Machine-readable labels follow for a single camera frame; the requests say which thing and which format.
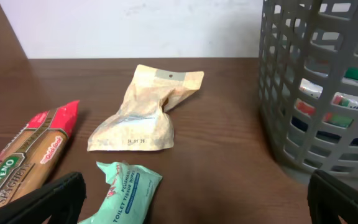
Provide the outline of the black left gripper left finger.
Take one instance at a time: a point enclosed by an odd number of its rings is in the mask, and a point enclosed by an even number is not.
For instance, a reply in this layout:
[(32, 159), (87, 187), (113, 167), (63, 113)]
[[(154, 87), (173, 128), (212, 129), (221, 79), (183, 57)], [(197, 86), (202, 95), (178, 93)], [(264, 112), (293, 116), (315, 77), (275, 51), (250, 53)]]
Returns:
[(86, 198), (80, 172), (71, 172), (0, 208), (0, 223), (76, 224)]

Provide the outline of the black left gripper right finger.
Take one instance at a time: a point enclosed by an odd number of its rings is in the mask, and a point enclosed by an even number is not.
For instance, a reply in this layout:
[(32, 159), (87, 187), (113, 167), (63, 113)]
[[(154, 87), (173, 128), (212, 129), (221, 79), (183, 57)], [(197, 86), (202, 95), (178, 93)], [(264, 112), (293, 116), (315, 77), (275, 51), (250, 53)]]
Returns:
[(313, 224), (358, 224), (358, 191), (323, 170), (315, 170), (308, 184)]

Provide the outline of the white tissue multipack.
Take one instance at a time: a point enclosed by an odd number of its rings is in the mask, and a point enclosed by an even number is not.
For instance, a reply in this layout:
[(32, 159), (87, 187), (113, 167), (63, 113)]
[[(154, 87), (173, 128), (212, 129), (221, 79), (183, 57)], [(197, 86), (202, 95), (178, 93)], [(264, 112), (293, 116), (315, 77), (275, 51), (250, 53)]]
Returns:
[[(323, 87), (303, 78), (300, 84), (300, 90), (306, 95), (318, 99), (322, 94)], [(332, 103), (342, 107), (358, 110), (358, 96), (336, 92)], [(295, 108), (309, 116), (313, 116), (315, 114), (315, 107), (299, 98), (296, 100)], [(327, 113), (324, 116), (323, 121), (342, 128), (346, 128), (352, 123), (352, 119), (349, 117), (334, 113)]]

